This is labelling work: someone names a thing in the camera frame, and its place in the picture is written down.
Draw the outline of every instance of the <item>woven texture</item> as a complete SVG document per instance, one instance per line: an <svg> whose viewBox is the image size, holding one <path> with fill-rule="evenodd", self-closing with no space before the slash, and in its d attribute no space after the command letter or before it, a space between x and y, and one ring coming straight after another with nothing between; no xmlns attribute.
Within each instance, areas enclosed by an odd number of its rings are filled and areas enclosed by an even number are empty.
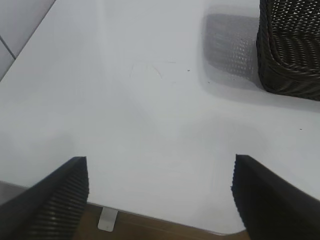
<svg viewBox="0 0 320 240"><path fill-rule="evenodd" d="M237 155L231 189L251 240L320 239L320 202L253 158Z"/></svg>
<svg viewBox="0 0 320 240"><path fill-rule="evenodd" d="M268 92L320 101L320 0L260 0L256 47Z"/></svg>
<svg viewBox="0 0 320 240"><path fill-rule="evenodd" d="M0 207L0 239L71 240L87 204L85 157L74 157Z"/></svg>

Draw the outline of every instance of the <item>white table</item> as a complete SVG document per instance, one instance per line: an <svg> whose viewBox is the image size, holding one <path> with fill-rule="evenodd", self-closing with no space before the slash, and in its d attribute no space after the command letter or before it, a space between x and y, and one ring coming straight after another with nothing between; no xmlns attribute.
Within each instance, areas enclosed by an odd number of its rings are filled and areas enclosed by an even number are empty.
<svg viewBox="0 0 320 240"><path fill-rule="evenodd" d="M0 181L87 156L101 206L222 234L250 155L320 199L320 102L257 81L256 0L57 0L0 83Z"/></svg>

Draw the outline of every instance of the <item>wicker basket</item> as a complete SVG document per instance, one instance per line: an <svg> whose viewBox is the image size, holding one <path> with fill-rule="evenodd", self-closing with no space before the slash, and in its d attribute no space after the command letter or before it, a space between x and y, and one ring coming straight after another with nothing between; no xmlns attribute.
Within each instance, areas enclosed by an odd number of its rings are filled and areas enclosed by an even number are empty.
<svg viewBox="0 0 320 240"><path fill-rule="evenodd" d="M260 0L256 48L268 92L320 101L320 0Z"/></svg>

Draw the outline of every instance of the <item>scratch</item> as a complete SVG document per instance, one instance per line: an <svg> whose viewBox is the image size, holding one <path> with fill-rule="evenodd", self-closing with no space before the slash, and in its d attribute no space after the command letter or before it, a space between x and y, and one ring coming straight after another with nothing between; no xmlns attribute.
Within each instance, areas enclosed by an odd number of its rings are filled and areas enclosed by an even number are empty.
<svg viewBox="0 0 320 240"><path fill-rule="evenodd" d="M161 75L161 73L159 72L159 70L158 70L154 65L152 65L152 67L154 68L154 70L156 70L156 72L159 74L160 78L162 79L162 75Z"/></svg>
<svg viewBox="0 0 320 240"><path fill-rule="evenodd" d="M132 75L132 71L134 70L134 66L135 66L135 65L132 64L131 71L130 71L130 76L129 76L130 78L131 78L131 75Z"/></svg>

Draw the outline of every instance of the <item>wooden floor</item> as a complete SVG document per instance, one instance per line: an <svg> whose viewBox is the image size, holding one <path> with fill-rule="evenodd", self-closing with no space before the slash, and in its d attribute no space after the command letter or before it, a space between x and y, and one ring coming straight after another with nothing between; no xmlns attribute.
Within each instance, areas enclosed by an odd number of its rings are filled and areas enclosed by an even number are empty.
<svg viewBox="0 0 320 240"><path fill-rule="evenodd" d="M218 236L209 232L119 212L113 232L97 228L101 207L88 205L73 240L250 240L247 232Z"/></svg>

